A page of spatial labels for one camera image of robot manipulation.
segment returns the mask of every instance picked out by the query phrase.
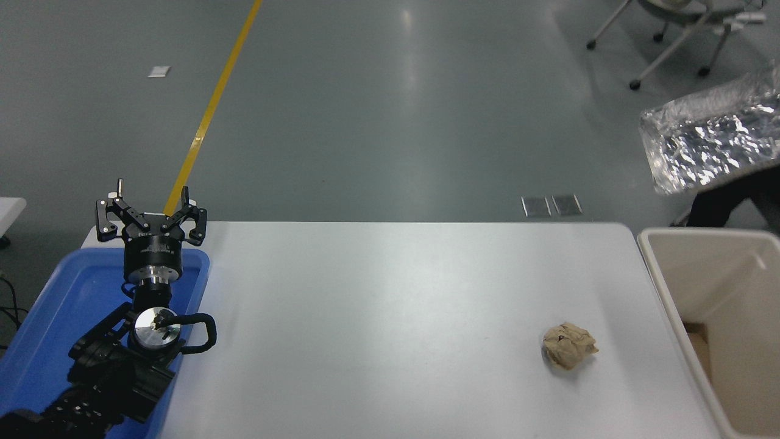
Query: office chair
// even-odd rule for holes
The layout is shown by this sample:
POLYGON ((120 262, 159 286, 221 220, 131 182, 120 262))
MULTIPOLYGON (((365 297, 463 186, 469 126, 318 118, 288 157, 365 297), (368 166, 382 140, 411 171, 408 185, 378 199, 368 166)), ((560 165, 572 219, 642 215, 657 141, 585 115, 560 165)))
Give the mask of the office chair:
MULTIPOLYGON (((631 1, 632 0, 624 0, 623 3, 618 6, 609 19, 607 19, 607 22, 604 23, 593 36, 593 38, 587 42, 586 47, 588 50, 593 50, 596 48, 596 41, 598 38, 607 30, 610 25, 612 25, 618 16, 624 10, 626 10, 626 7, 629 5, 629 3, 631 3, 631 1)), ((731 34, 732 26, 735 23, 763 22, 760 17, 758 17, 756 21, 751 21, 755 20, 756 17, 748 17, 745 19, 741 16, 738 20, 737 15, 746 12, 747 7, 751 2, 727 1, 725 2, 727 5, 718 5, 718 7, 715 7, 714 0, 697 1, 704 5, 703 12, 691 11, 689 8, 687 8, 691 0, 637 0, 640 6, 642 6, 652 16, 664 20, 664 27, 661 29, 661 32, 653 35, 653 40, 655 42, 660 43, 664 40, 664 34, 669 28, 670 23, 680 25, 683 28, 683 33, 676 40, 674 40, 674 42, 672 42, 672 44, 669 45, 669 47, 667 47, 653 62, 651 62, 651 64, 647 66, 647 68, 642 73, 640 73, 640 75, 635 80, 632 80, 629 83, 629 88, 631 88, 631 90, 638 90, 642 84, 642 79, 644 79, 645 76, 650 74, 650 72, 655 70, 659 64, 664 62, 664 60, 666 60, 672 53, 674 53, 674 51, 677 50, 677 48, 694 32, 706 29, 708 27, 720 27, 723 31, 721 34, 721 39, 718 41, 718 46, 715 47, 715 52, 712 54, 710 62, 706 66, 702 66, 699 69, 699 76, 705 77, 710 73, 710 69, 715 63, 715 60, 718 58, 718 54, 723 48, 723 44, 725 43, 726 38, 728 38, 731 34)))

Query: white table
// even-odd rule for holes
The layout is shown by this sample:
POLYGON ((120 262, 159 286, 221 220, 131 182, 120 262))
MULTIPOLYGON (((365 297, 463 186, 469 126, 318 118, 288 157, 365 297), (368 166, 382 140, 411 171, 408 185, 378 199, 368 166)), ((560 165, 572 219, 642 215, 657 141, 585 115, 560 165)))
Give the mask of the white table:
POLYGON ((0 237, 16 221, 26 205, 24 198, 0 197, 0 237))
POLYGON ((618 224, 209 223, 202 249, 219 340, 160 438, 718 436, 618 224), (564 321, 601 350, 571 373, 541 351, 564 321))

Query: gray floor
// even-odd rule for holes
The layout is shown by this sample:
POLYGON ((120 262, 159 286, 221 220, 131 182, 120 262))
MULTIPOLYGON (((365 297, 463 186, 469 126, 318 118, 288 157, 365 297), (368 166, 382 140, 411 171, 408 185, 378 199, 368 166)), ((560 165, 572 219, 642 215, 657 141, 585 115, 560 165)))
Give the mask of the gray floor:
MULTIPOLYGON (((576 193, 565 220, 664 226, 691 197, 654 192, 639 112, 766 65, 780 5, 708 78, 717 38, 700 34, 631 92, 659 22, 634 5, 584 48, 618 3, 266 0, 191 195, 210 220, 505 222, 527 220, 521 196, 576 193)), ((162 210, 251 4, 0 5, 0 195, 28 201, 0 268, 23 306, 116 177, 162 210), (147 79, 156 65, 169 76, 147 79)), ((749 204, 731 225, 765 227, 749 204)))

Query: robotic arm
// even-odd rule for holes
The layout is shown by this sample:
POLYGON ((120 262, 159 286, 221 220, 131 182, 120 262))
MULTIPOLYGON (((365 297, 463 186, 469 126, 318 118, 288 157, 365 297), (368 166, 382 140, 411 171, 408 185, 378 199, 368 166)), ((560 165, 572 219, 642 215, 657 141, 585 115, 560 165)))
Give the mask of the robotic arm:
POLYGON ((4 437, 100 439, 125 417, 145 422, 173 380, 168 368, 173 359, 179 353, 205 352, 217 341, 211 316, 177 316, 169 308, 171 283, 183 273, 182 242, 199 246, 206 237, 206 209, 190 200, 187 187, 173 216, 138 213, 124 201, 119 179, 116 192, 97 201, 95 213, 101 242, 118 236, 109 213, 124 224, 125 284, 133 286, 122 290, 132 301, 117 307, 70 349, 74 363, 68 390, 40 414, 20 409, 0 418, 4 437), (195 227, 185 237, 181 225, 187 219, 195 227), (208 340, 185 346, 181 326, 195 323, 206 325, 208 340))

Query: yellow floor line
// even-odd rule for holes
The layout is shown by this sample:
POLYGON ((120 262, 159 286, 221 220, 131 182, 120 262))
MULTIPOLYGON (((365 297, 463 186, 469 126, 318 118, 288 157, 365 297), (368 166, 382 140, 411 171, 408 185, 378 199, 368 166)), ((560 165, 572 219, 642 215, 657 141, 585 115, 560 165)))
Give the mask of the yellow floor line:
POLYGON ((203 119, 200 120, 200 126, 197 128, 193 143, 190 145, 190 150, 184 158, 184 164, 179 171, 179 176, 173 184, 171 194, 168 196, 168 202, 165 203, 165 209, 163 210, 165 215, 173 215, 176 211, 176 206, 179 204, 182 194, 182 187, 184 187, 187 179, 190 177, 190 172, 195 164, 195 159, 197 159, 197 154, 200 152, 200 145, 203 143, 203 138, 206 137, 208 126, 211 125, 211 118, 214 117, 214 113, 217 111, 217 105, 219 105, 219 100, 222 98, 222 92, 225 91, 225 85, 227 85, 228 79, 230 79, 230 73, 232 73, 233 67, 236 65, 236 60, 239 57, 239 53, 241 53, 243 43, 246 40, 246 36, 249 34, 249 29, 252 27, 254 17, 257 15, 257 11, 260 9, 262 3, 263 0, 255 0, 252 9, 249 11, 249 16, 246 17, 246 21, 241 28, 241 33, 239 34, 236 43, 233 45, 233 50, 230 52, 228 62, 225 64, 225 68, 222 69, 222 75, 220 75, 219 81, 217 81, 217 87, 214 88, 214 93, 211 95, 211 100, 208 102, 206 112, 203 114, 203 119))

